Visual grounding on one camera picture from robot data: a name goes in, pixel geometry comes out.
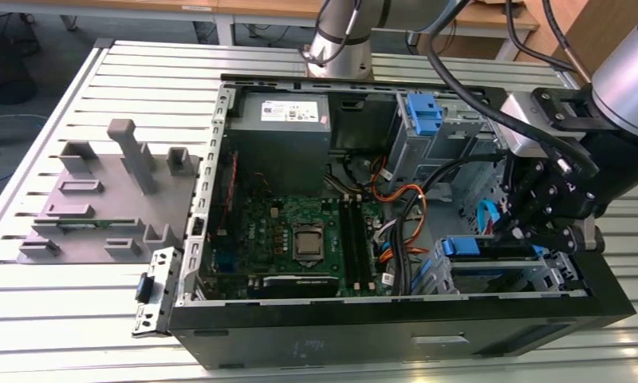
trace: black cable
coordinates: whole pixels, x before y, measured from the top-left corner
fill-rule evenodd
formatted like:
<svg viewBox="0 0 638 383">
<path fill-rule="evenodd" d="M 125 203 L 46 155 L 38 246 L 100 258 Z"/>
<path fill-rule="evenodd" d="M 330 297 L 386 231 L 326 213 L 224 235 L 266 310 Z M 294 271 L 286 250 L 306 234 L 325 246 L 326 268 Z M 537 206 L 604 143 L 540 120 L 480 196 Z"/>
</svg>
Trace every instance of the black cable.
<svg viewBox="0 0 638 383">
<path fill-rule="evenodd" d="M 466 89 L 464 84 L 450 74 L 449 69 L 445 67 L 445 64 L 442 63 L 440 57 L 437 56 L 437 53 L 432 47 L 433 38 L 444 29 L 445 25 L 449 24 L 450 20 L 456 18 L 456 16 L 461 12 L 461 9 L 464 8 L 464 6 L 466 6 L 469 2 L 470 0 L 461 0 L 457 3 L 456 8 L 452 10 L 452 12 L 445 14 L 444 16 L 445 19 L 438 24 L 436 28 L 437 30 L 430 31 L 430 35 L 429 35 L 430 48 L 428 49 L 428 61 L 430 62 L 430 65 L 436 69 L 436 72 L 441 80 L 452 88 L 452 90 L 456 92 L 458 97 L 468 103 L 468 105 L 473 109 L 476 109 L 490 120 L 498 122 L 506 128 L 517 132 L 520 135 L 536 141 L 540 144 L 544 151 L 546 152 L 546 154 L 549 155 L 549 157 L 554 157 L 556 154 L 557 156 L 561 156 L 568 161 L 568 165 L 572 166 L 573 169 L 576 169 L 578 175 L 582 178 L 588 179 L 593 177 L 593 175 L 596 175 L 596 173 L 598 172 L 598 166 L 592 161 L 592 159 L 586 156 L 586 154 L 580 152 L 565 141 L 552 136 L 552 134 L 536 128 L 534 126 L 526 124 L 522 120 L 518 120 L 509 114 L 494 109 L 488 104 L 485 104 L 480 99 L 477 99 L 476 96 L 472 94 L 472 92 Z"/>
<path fill-rule="evenodd" d="M 326 0 L 326 2 L 324 3 L 324 5 L 321 6 L 321 10 L 318 11 L 318 16 L 317 16 L 317 22 L 314 23 L 314 28 L 318 29 L 320 27 L 320 19 L 321 19 L 321 16 L 324 15 L 324 10 L 326 9 L 326 6 L 329 5 L 329 1 L 330 0 Z M 361 0 L 354 0 L 354 9 L 352 11 L 352 13 L 358 13 L 360 12 L 360 8 L 361 8 Z M 342 38 L 342 41 L 340 42 L 340 45 L 338 45 L 338 48 L 337 50 L 334 51 L 334 53 L 330 55 L 329 58 L 325 58 L 324 60 L 320 60 L 317 59 L 316 57 L 314 58 L 306 58 L 305 57 L 305 52 L 302 49 L 298 49 L 300 51 L 300 55 L 302 56 L 302 58 L 305 59 L 305 61 L 309 63 L 309 64 L 314 64 L 314 65 L 326 65 L 329 64 L 340 55 L 340 52 L 342 52 L 342 49 L 345 48 L 345 45 L 348 43 L 348 40 L 350 39 L 350 35 L 348 33 L 345 33 L 345 37 Z"/>
<path fill-rule="evenodd" d="M 541 3 L 544 4 L 544 13 L 546 14 L 549 27 L 552 28 L 552 32 L 556 35 L 557 42 L 561 45 L 562 51 L 565 52 L 565 56 L 568 56 L 568 60 L 573 64 L 573 68 L 577 71 L 577 74 L 580 75 L 582 80 L 586 83 L 590 83 L 592 73 L 588 71 L 586 65 L 584 65 L 582 60 L 578 58 L 577 52 L 574 52 L 568 38 L 565 37 L 565 33 L 562 32 L 561 27 L 557 24 L 556 15 L 553 14 L 552 1 L 541 0 Z"/>
<path fill-rule="evenodd" d="M 348 179 L 353 183 L 357 189 L 364 190 L 364 185 L 360 184 L 360 181 L 357 181 L 357 177 L 354 176 L 354 173 L 352 172 L 350 169 L 350 155 L 345 154 L 342 157 L 342 171 L 345 172 L 345 175 L 348 176 Z"/>
<path fill-rule="evenodd" d="M 509 27 L 509 37 L 513 45 L 520 50 L 520 52 L 530 55 L 533 58 L 538 58 L 544 62 L 549 63 L 550 65 L 556 66 L 558 69 L 574 71 L 574 67 L 562 60 L 558 60 L 554 57 L 545 55 L 542 52 L 537 52 L 532 48 L 529 48 L 525 44 L 520 42 L 518 34 L 514 31 L 514 19 L 513 19 L 513 0 L 506 0 L 506 25 Z"/>
<path fill-rule="evenodd" d="M 246 24 L 241 24 L 241 25 L 244 26 L 244 28 L 246 28 L 249 30 L 249 32 L 252 34 L 254 34 L 258 38 L 261 38 L 262 40 L 266 41 L 266 47 L 268 48 L 272 48 L 272 45 L 277 44 L 284 39 L 284 36 L 286 36 L 288 30 L 290 29 L 290 26 L 286 26 L 286 29 L 281 33 L 281 36 L 278 36 L 277 40 L 272 41 L 272 40 L 266 40 L 260 34 L 257 34 L 256 31 L 252 30 L 250 27 Z"/>
<path fill-rule="evenodd" d="M 497 162 L 497 161 L 501 161 L 502 158 L 505 158 L 505 154 L 490 153 L 490 154 L 470 155 L 457 160 L 449 161 L 446 164 L 440 166 L 436 169 L 436 171 L 430 174 L 430 176 L 425 179 L 425 182 L 421 185 L 421 189 L 424 190 L 424 193 L 426 193 L 433 188 L 433 186 L 441 181 L 441 179 L 462 165 L 469 164 L 472 162 Z M 409 261 L 409 253 L 406 252 L 406 246 L 404 245 L 404 221 L 406 220 L 406 216 L 409 215 L 412 209 L 414 208 L 417 201 L 418 201 L 418 193 L 409 197 L 409 200 L 406 201 L 406 205 L 404 206 L 404 210 L 400 215 L 400 218 L 393 226 L 393 233 L 390 235 L 390 246 L 393 248 L 393 257 L 398 260 L 404 260 L 404 257 L 406 257 L 406 260 L 404 260 L 405 262 Z M 406 264 L 408 264 L 409 273 L 410 273 L 410 262 L 406 262 Z M 400 278 L 402 279 L 402 282 L 405 282 L 408 279 L 404 276 L 404 272 L 401 272 L 400 274 L 402 275 Z M 405 286 L 408 287 L 401 295 L 410 294 L 410 290 L 409 290 L 410 284 Z"/>
<path fill-rule="evenodd" d="M 553 34 L 556 35 L 557 42 L 564 49 L 568 49 L 570 47 L 570 43 L 556 21 L 556 15 L 553 14 L 552 8 L 552 0 L 541 0 L 541 4 L 544 5 L 544 13 L 546 14 L 546 20 L 549 21 L 549 27 L 552 28 Z"/>
<path fill-rule="evenodd" d="M 450 45 L 454 43 L 454 40 L 456 40 L 456 19 L 450 23 L 450 32 L 446 35 L 445 45 L 442 46 L 442 49 L 440 50 L 440 52 L 437 52 L 438 55 L 446 52 L 446 50 L 450 48 Z"/>
<path fill-rule="evenodd" d="M 266 44 L 270 48 L 273 44 L 277 44 L 284 39 L 284 36 L 286 36 L 289 29 L 290 29 L 290 26 L 286 27 L 286 29 L 284 30 L 284 33 L 281 34 L 281 36 L 278 36 L 278 39 Z"/>
</svg>

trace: black power cable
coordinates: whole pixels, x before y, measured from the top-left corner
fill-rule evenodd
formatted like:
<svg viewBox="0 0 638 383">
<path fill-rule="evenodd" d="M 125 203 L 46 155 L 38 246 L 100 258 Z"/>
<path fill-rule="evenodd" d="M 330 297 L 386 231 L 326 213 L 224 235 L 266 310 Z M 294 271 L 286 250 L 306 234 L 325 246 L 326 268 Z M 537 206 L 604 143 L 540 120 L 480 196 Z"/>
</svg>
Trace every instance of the black power cable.
<svg viewBox="0 0 638 383">
<path fill-rule="evenodd" d="M 566 161 L 568 165 L 576 169 L 578 175 L 588 179 L 596 175 L 598 172 L 598 166 L 592 161 L 592 159 L 580 152 L 570 144 L 568 144 L 561 139 L 556 138 L 548 132 L 542 131 L 541 129 L 536 128 L 534 126 L 526 124 L 522 120 L 518 120 L 509 114 L 501 112 L 500 110 L 490 107 L 485 104 L 480 99 L 477 99 L 470 91 L 466 89 L 464 84 L 456 79 L 456 77 L 450 74 L 449 69 L 445 67 L 442 60 L 437 56 L 436 51 L 432 47 L 432 40 L 444 29 L 445 25 L 449 24 L 450 20 L 456 18 L 458 13 L 461 12 L 464 6 L 470 2 L 470 0 L 461 0 L 456 8 L 445 14 L 444 19 L 441 20 L 440 24 L 437 25 L 436 29 L 430 31 L 429 35 L 429 44 L 430 49 L 428 51 L 428 61 L 430 65 L 436 69 L 436 72 L 445 82 L 445 84 L 452 88 L 456 92 L 458 97 L 470 105 L 473 109 L 476 109 L 484 116 L 486 116 L 490 120 L 498 122 L 506 128 L 525 136 L 526 138 L 536 141 L 544 152 L 549 155 L 550 158 L 561 156 Z"/>
<path fill-rule="evenodd" d="M 516 48 L 520 50 L 520 52 L 530 55 L 533 58 L 538 58 L 544 62 L 549 63 L 554 67 L 562 70 L 569 70 L 574 71 L 574 67 L 569 65 L 565 61 L 558 60 L 554 57 L 546 56 L 542 52 L 537 52 L 532 48 L 529 48 L 525 44 L 520 42 L 518 39 L 518 34 L 514 31 L 514 19 L 513 19 L 513 0 L 506 0 L 506 8 L 505 8 L 505 13 L 506 13 L 506 25 L 509 27 L 509 37 L 510 41 L 513 42 L 513 45 Z"/>
<path fill-rule="evenodd" d="M 590 72 L 584 66 L 584 63 L 580 60 L 578 55 L 570 46 L 570 42 L 568 41 L 568 38 L 565 37 L 565 33 L 562 32 L 561 27 L 557 24 L 556 15 L 553 14 L 553 8 L 552 8 L 552 0 L 541 0 L 541 3 L 544 5 L 544 13 L 546 14 L 549 27 L 552 28 L 553 34 L 556 35 L 556 39 L 558 44 L 561 45 L 562 51 L 565 52 L 565 55 L 568 56 L 568 60 L 572 62 L 574 70 L 577 71 L 577 74 L 588 83 L 590 83 L 592 82 Z"/>
<path fill-rule="evenodd" d="M 442 49 L 440 52 L 437 52 L 438 55 L 441 55 L 446 50 L 450 48 L 452 44 L 454 43 L 456 40 L 456 19 L 454 21 L 450 22 L 450 31 L 449 34 L 446 35 L 446 40 L 445 40 L 445 46 L 442 46 Z"/>
<path fill-rule="evenodd" d="M 552 8 L 552 1 L 550 0 L 541 0 L 541 4 L 544 5 L 544 13 L 546 14 L 546 21 L 549 22 L 549 27 L 552 28 L 552 32 L 556 35 L 556 39 L 558 44 L 564 49 L 570 47 L 570 43 L 568 38 L 565 37 L 565 33 L 561 30 L 561 26 L 557 24 L 556 15 L 553 14 Z"/>
</svg>

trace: aluminum extrusion table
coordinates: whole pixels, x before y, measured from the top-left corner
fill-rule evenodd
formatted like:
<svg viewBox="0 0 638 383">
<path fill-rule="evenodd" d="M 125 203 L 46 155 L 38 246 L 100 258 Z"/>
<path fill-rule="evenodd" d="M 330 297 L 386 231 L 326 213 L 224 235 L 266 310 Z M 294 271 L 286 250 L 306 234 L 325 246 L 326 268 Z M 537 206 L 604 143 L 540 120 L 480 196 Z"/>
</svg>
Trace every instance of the aluminum extrusion table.
<svg viewBox="0 0 638 383">
<path fill-rule="evenodd" d="M 529 90 L 572 84 L 546 67 L 446 60 L 466 84 Z M 422 57 L 377 54 L 378 81 L 438 82 Z M 0 197 L 0 382 L 161 381 L 638 381 L 638 314 L 581 331 L 521 357 L 341 365 L 312 369 L 206 371 L 174 338 L 133 339 L 134 287 L 145 265 L 25 266 L 15 263 L 62 169 L 64 140 L 120 153 L 112 118 L 132 118 L 136 137 L 162 154 L 172 145 L 202 153 L 221 73 L 302 76 L 289 49 L 117 41 L 93 49 Z M 638 311 L 638 188 L 598 220 L 605 258 Z"/>
</svg>

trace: motherboard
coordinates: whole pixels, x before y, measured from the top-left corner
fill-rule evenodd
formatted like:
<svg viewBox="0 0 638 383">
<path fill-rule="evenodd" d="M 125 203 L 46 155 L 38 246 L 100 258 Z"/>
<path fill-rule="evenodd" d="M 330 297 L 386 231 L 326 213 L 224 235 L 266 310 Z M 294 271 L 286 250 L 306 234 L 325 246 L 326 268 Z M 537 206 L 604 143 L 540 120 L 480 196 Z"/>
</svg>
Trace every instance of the motherboard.
<svg viewBox="0 0 638 383">
<path fill-rule="evenodd" d="M 370 237 L 382 209 L 357 199 L 254 197 L 234 232 L 213 238 L 204 290 L 225 299 L 382 294 Z"/>
</svg>

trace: white label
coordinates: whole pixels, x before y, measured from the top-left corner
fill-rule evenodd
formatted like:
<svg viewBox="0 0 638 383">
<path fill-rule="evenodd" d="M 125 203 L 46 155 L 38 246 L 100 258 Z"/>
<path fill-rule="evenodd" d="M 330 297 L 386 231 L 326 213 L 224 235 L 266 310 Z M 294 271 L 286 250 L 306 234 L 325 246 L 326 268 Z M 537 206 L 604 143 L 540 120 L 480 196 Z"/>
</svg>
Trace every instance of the white label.
<svg viewBox="0 0 638 383">
<path fill-rule="evenodd" d="M 389 273 L 382 273 L 381 283 L 384 285 L 392 286 L 394 284 L 394 275 Z"/>
<path fill-rule="evenodd" d="M 381 176 L 388 181 L 393 179 L 393 174 L 385 168 L 381 169 Z"/>
<path fill-rule="evenodd" d="M 320 122 L 320 105 L 316 101 L 265 101 L 261 120 Z"/>
<path fill-rule="evenodd" d="M 201 10 L 204 12 L 212 12 L 213 8 L 209 6 L 182 6 L 184 10 Z"/>
</svg>

